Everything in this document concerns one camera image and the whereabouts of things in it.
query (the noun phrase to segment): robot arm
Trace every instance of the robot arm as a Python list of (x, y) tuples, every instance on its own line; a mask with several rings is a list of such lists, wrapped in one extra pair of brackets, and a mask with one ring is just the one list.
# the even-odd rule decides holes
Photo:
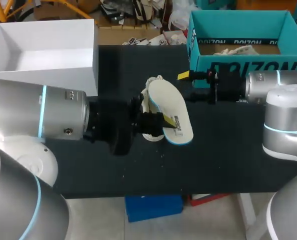
[(192, 93), (188, 101), (265, 104), (263, 150), (278, 159), (297, 161), (297, 71), (253, 71), (241, 78), (226, 65), (207, 73), (194, 73), (210, 84), (202, 94)]
[(143, 96), (130, 102), (46, 85), (0, 80), (0, 141), (38, 139), (105, 141), (115, 155), (126, 155), (136, 133), (163, 134), (175, 123), (161, 112), (142, 113)]

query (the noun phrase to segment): white cardboard box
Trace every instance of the white cardboard box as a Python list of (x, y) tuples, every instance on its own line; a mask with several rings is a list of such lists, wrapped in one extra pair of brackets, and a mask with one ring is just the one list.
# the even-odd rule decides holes
[(0, 79), (98, 95), (92, 19), (0, 23)]

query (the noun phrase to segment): black mat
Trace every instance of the black mat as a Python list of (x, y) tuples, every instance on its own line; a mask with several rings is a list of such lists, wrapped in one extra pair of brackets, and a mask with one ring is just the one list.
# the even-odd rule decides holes
[[(101, 46), (99, 94), (129, 100), (149, 77), (176, 84), (187, 69), (185, 46)], [(275, 192), (297, 175), (297, 162), (263, 152), (263, 106), (188, 103), (187, 109), (194, 139), (186, 146), (138, 135), (129, 155), (116, 157), (102, 142), (47, 140), (58, 161), (54, 190), (66, 198)]]

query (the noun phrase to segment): floor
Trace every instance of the floor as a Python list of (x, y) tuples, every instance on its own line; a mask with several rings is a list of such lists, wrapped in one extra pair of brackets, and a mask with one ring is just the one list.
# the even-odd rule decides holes
[[(251, 195), (256, 213), (271, 196)], [(128, 222), (123, 197), (70, 199), (68, 204), (73, 215), (71, 240), (245, 240), (235, 195), (187, 205), (181, 214), (133, 223)]]

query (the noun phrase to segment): blue led ring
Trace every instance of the blue led ring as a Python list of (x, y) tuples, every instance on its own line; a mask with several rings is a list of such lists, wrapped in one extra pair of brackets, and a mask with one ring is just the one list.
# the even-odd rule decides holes
[(277, 133), (282, 133), (282, 134), (297, 134), (297, 131), (278, 130), (278, 129), (274, 129), (274, 128), (271, 128), (271, 127), (265, 125), (265, 123), (264, 123), (264, 127), (267, 128), (268, 130), (271, 130), (271, 131), (274, 131), (274, 132), (277, 132)]

